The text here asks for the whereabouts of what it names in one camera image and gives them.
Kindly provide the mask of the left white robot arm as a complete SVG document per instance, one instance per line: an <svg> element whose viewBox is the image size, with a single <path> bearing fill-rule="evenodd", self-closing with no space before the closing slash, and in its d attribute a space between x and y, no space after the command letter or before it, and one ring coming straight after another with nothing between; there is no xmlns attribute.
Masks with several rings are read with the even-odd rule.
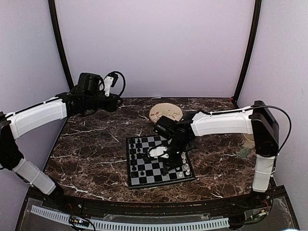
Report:
<svg viewBox="0 0 308 231"><path fill-rule="evenodd" d="M49 202L56 209L65 209L68 199L61 194L61 187L22 153L19 140L75 115L85 117L98 110L114 112L123 102L121 96L125 87L126 79L119 71L112 71L105 77L81 73L78 83L69 92L19 111L1 113L0 168L15 173L49 196Z"/></svg>

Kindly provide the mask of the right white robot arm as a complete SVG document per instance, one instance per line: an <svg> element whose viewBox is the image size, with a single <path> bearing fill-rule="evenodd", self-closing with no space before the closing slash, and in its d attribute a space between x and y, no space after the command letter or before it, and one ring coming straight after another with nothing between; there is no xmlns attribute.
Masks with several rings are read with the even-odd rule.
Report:
<svg viewBox="0 0 308 231"><path fill-rule="evenodd" d="M163 115L156 122L154 130L170 143L151 148L148 155L162 158L167 171L182 165L182 153L187 151L188 143L196 137L229 133L253 135L257 160L253 192L246 197L245 204L255 209L263 203L263 193L268 189L274 160L279 153L279 124L263 101L227 111L199 110L183 115L179 121Z"/></svg>

